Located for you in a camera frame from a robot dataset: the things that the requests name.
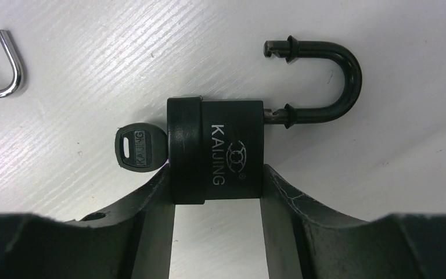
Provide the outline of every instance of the mounting hole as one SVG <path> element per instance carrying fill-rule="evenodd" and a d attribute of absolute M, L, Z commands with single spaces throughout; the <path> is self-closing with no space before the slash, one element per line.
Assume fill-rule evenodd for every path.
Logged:
<path fill-rule="evenodd" d="M 105 218 L 107 214 L 103 212 L 93 212 L 88 215 L 86 215 L 81 221 L 93 221 L 93 220 L 99 220 L 101 218 Z"/>
<path fill-rule="evenodd" d="M 124 138 L 124 157 L 129 158 L 129 139 Z"/>

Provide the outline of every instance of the key head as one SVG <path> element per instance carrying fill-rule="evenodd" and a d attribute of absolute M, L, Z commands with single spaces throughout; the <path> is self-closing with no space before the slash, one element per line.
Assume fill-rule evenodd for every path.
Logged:
<path fill-rule="evenodd" d="M 120 128 L 115 139 L 118 164 L 147 173 L 159 169 L 168 158 L 167 134 L 158 126 L 134 123 Z"/>

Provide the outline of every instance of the white surface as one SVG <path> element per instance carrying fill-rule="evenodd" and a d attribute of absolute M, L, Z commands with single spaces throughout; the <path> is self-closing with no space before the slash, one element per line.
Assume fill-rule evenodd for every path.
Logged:
<path fill-rule="evenodd" d="M 0 212 L 77 219 L 142 185 L 152 174 L 118 167 L 114 135 L 164 127 L 170 96 L 333 101 L 332 62 L 263 57 L 289 34 L 350 49 L 364 86 L 334 122 L 267 127 L 265 161 L 362 219 L 446 212 L 446 2 L 403 2 L 0 1 L 28 73 L 0 99 Z M 0 46 L 0 87 L 10 74 Z M 171 278 L 267 278 L 258 201 L 177 207 Z"/>

